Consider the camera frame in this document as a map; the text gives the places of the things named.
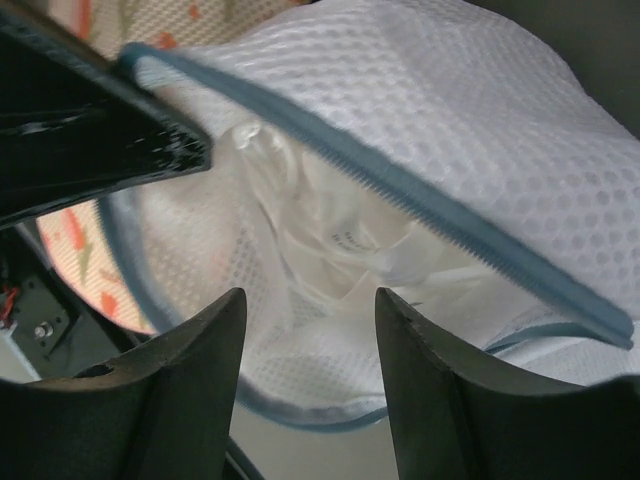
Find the white bra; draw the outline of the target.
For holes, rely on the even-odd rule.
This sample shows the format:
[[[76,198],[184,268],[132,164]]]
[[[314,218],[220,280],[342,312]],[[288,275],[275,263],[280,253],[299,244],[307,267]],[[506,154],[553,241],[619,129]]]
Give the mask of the white bra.
[[[519,287],[275,127],[245,120],[221,139],[308,295],[352,308],[387,287],[425,313],[530,304]]]

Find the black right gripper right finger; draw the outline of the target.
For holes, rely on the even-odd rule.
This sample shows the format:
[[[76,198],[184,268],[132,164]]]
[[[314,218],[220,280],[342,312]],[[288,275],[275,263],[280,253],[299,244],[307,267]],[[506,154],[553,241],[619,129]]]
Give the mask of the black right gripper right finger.
[[[403,479],[635,479],[639,380],[589,387],[508,364],[379,289],[376,335]]]

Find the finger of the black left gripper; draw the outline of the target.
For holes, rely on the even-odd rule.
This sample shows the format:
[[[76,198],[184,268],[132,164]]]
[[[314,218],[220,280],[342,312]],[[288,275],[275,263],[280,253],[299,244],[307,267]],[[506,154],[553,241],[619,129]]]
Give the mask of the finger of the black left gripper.
[[[1,225],[205,171],[213,142],[36,9],[1,12]]]

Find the white mesh laundry bag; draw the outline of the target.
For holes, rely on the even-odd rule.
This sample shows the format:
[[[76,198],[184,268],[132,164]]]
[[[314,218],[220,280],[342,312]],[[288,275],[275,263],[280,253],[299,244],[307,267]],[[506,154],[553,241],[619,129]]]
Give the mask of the white mesh laundry bag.
[[[431,321],[580,384],[639,367],[639,142],[566,63],[463,1],[322,1],[221,45],[129,44],[118,63],[204,128],[212,165],[99,203],[108,245],[159,332],[232,288],[247,298],[238,400],[284,425],[385,417],[375,295],[294,283],[221,137],[259,120],[523,290],[525,309]]]

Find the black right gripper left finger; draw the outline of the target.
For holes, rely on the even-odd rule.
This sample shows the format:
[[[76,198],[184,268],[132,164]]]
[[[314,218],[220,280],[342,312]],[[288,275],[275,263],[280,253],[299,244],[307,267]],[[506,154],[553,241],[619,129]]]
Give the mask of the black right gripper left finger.
[[[246,318],[234,288],[75,377],[2,381],[2,478],[222,478]]]

